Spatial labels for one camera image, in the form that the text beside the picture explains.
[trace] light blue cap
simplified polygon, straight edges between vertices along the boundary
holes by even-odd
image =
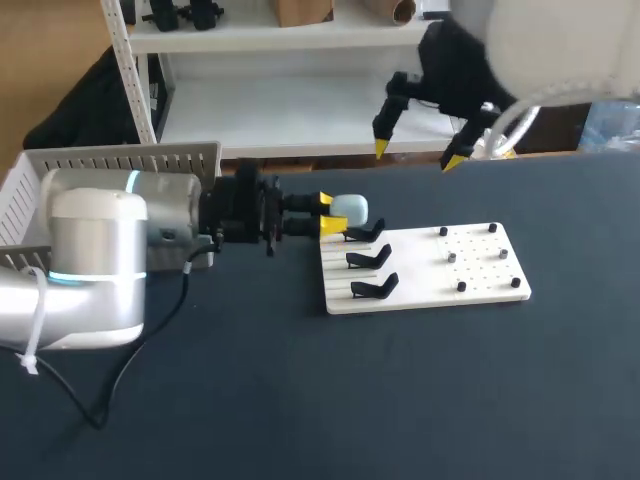
[[[338,195],[329,211],[332,217],[346,217],[349,227],[361,227],[369,218],[369,203],[362,195]]]

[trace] wooden floor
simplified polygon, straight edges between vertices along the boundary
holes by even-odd
[[[109,45],[99,0],[0,0],[0,178]]]

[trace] black cable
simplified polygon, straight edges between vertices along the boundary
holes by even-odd
[[[120,365],[114,370],[114,374],[112,375],[112,380],[107,383],[108,387],[105,389],[105,397],[106,400],[102,402],[102,415],[100,417],[96,415],[92,415],[87,407],[83,405],[83,403],[78,398],[78,394],[74,390],[74,388],[67,382],[64,377],[58,373],[58,371],[53,368],[48,362],[43,360],[41,357],[36,355],[37,365],[42,367],[45,373],[47,373],[51,379],[57,383],[60,388],[67,394],[67,396],[71,399],[73,404],[76,406],[84,420],[95,430],[102,430],[106,427],[109,422],[109,414],[111,413],[111,405],[116,396],[116,392],[118,390],[118,386],[120,385],[120,381],[124,376],[124,373],[133,362],[134,358],[140,353],[140,351],[144,348],[144,346],[155,337],[157,334],[162,332],[173,320],[176,314],[182,308],[185,300],[187,299],[187,293],[189,292],[189,274],[191,273],[191,262],[193,262],[200,255],[205,255],[208,253],[214,252],[218,246],[216,245],[205,245],[203,247],[198,248],[193,253],[189,255],[187,258],[187,262],[185,264],[185,269],[182,273],[182,288],[180,291],[180,297],[178,297],[178,301],[173,306],[171,311],[165,316],[165,318],[152,330],[148,332],[143,332],[142,335],[134,342],[133,348],[130,353],[123,359]],[[8,345],[0,345],[0,350],[8,351],[11,353],[16,353],[18,355],[22,355],[24,353],[23,350],[20,350],[15,347],[10,347]]]

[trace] cardboard box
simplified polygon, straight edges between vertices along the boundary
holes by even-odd
[[[334,0],[271,0],[281,27],[299,27],[333,20]]]

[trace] shelf bracket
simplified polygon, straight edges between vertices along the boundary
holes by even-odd
[[[129,33],[122,18],[120,2],[119,0],[100,0],[100,3],[102,4],[107,28],[109,29],[113,51],[118,61],[118,68],[120,69],[120,76],[129,101],[129,108],[140,137],[140,143],[157,143],[156,134],[151,125],[151,116],[147,113],[150,112],[149,103],[145,100],[136,61],[129,43]]]

